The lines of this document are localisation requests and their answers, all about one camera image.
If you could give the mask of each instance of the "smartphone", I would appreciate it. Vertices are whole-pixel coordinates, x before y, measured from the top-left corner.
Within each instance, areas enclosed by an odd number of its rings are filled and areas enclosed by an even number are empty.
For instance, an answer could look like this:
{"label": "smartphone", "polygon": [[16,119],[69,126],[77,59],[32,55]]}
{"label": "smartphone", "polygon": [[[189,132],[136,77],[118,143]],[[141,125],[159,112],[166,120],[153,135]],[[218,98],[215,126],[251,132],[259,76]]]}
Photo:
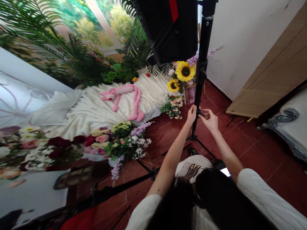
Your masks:
{"label": "smartphone", "polygon": [[230,177],[230,176],[231,176],[230,173],[229,173],[229,171],[228,171],[228,169],[227,169],[227,167],[226,167],[226,165],[225,165],[225,163],[224,163],[222,160],[217,160],[217,161],[213,164],[213,166],[214,166],[216,169],[220,170],[222,173],[224,173],[227,177]]}

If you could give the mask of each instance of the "wooden board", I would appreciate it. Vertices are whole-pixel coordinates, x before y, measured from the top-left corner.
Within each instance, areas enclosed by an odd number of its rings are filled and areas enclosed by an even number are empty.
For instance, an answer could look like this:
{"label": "wooden board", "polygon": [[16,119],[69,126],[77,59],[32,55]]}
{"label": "wooden board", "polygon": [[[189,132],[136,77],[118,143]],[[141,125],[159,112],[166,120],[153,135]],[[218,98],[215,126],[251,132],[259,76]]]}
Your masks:
{"label": "wooden board", "polygon": [[245,83],[227,113],[258,118],[307,79],[307,3]]}

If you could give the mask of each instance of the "phone screen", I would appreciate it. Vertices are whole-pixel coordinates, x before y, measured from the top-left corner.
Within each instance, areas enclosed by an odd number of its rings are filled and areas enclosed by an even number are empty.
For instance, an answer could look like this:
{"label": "phone screen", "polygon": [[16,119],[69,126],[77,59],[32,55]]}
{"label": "phone screen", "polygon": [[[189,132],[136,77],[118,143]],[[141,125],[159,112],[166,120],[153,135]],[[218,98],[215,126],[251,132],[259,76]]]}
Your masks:
{"label": "phone screen", "polygon": [[224,173],[227,177],[230,177],[230,173],[229,173],[229,171],[228,171],[227,168],[223,168],[223,169],[221,169],[220,171],[221,171],[222,173]]}

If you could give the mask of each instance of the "hand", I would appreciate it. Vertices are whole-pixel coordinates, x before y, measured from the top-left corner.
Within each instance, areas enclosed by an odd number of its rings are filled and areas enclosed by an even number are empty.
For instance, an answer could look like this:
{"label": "hand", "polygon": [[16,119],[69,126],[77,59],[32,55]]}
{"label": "hand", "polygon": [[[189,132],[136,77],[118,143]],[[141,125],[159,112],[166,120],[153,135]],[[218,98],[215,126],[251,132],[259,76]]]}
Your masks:
{"label": "hand", "polygon": [[203,109],[205,117],[198,115],[198,117],[203,121],[205,126],[209,129],[211,133],[218,132],[218,121],[217,116],[213,114],[210,109]]}
{"label": "hand", "polygon": [[196,106],[192,105],[192,107],[188,111],[188,118],[186,119],[186,123],[188,123],[190,126],[196,119],[196,110]]}

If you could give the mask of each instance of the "long black hair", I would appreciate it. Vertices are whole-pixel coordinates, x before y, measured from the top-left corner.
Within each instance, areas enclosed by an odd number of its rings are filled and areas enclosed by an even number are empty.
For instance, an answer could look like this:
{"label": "long black hair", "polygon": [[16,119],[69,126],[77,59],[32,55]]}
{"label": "long black hair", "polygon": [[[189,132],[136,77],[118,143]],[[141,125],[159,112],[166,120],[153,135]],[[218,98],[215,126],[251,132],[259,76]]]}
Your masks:
{"label": "long black hair", "polygon": [[276,229],[233,181],[217,169],[206,168],[194,185],[178,179],[177,186],[171,186],[147,230],[192,229],[195,204],[207,210],[219,229]]}

